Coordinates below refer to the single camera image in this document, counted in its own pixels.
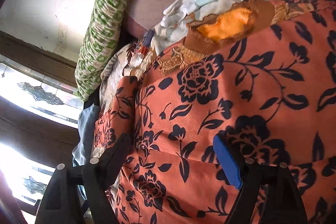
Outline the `green white patterned pillow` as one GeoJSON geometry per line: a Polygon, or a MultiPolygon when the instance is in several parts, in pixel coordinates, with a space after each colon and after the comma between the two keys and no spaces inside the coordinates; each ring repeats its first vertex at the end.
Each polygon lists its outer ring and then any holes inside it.
{"type": "Polygon", "coordinates": [[[129,0],[95,0],[75,69],[77,96],[86,101],[100,85],[100,74],[115,53],[129,0]]]}

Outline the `blue folded cloth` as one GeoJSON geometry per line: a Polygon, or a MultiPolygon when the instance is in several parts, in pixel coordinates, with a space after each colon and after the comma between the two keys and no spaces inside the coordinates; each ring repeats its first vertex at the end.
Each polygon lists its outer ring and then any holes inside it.
{"type": "Polygon", "coordinates": [[[85,108],[79,115],[78,133],[79,142],[72,151],[73,166],[85,165],[91,158],[93,139],[95,135],[95,123],[98,120],[100,108],[92,104],[85,108]]]}

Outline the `cream leaf-print fleece blanket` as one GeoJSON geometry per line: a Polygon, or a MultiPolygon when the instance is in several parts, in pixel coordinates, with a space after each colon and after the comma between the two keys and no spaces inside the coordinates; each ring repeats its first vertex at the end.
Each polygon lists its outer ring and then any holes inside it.
{"type": "Polygon", "coordinates": [[[153,30],[154,36],[150,48],[143,59],[138,59],[135,53],[138,41],[127,44],[117,51],[101,73],[101,111],[106,112],[108,110],[120,79],[129,75],[142,76],[145,69],[149,67],[159,53],[187,35],[186,24],[188,22],[192,22],[193,19],[201,20],[204,16],[210,14],[225,12],[237,1],[241,0],[218,0],[208,3],[198,9],[192,16],[187,16],[183,21],[169,28],[157,24],[153,30]]]}

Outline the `orange black floral garment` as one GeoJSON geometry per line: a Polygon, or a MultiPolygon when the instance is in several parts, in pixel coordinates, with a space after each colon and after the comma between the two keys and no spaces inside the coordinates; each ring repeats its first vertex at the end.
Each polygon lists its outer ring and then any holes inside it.
{"type": "Polygon", "coordinates": [[[335,2],[271,2],[291,13],[210,53],[189,26],[142,79],[102,108],[94,156],[129,134],[107,197],[120,223],[226,223],[238,196],[218,162],[222,134],[245,158],[287,166],[309,223],[335,223],[335,2]]]}

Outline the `stained glass window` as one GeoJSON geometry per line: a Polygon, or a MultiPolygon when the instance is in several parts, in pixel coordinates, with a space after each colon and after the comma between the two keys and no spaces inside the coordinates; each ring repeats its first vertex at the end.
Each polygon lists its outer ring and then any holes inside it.
{"type": "Polygon", "coordinates": [[[1,56],[1,172],[34,223],[59,163],[72,163],[83,103],[75,88],[1,56]]]}

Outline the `small red blue packet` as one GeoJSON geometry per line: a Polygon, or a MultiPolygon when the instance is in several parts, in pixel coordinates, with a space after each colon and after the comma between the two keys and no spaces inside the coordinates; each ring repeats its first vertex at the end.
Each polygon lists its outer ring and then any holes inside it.
{"type": "Polygon", "coordinates": [[[139,38],[137,47],[136,47],[136,56],[138,59],[143,59],[151,45],[151,40],[154,36],[154,31],[153,30],[148,30],[143,34],[142,37],[139,38]]]}

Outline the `white glove with teal cuff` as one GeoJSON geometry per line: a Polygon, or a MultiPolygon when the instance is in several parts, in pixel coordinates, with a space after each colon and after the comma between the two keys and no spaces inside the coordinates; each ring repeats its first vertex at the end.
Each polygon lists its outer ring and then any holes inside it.
{"type": "Polygon", "coordinates": [[[160,25],[164,28],[172,27],[202,6],[217,0],[175,0],[163,11],[160,25]]]}

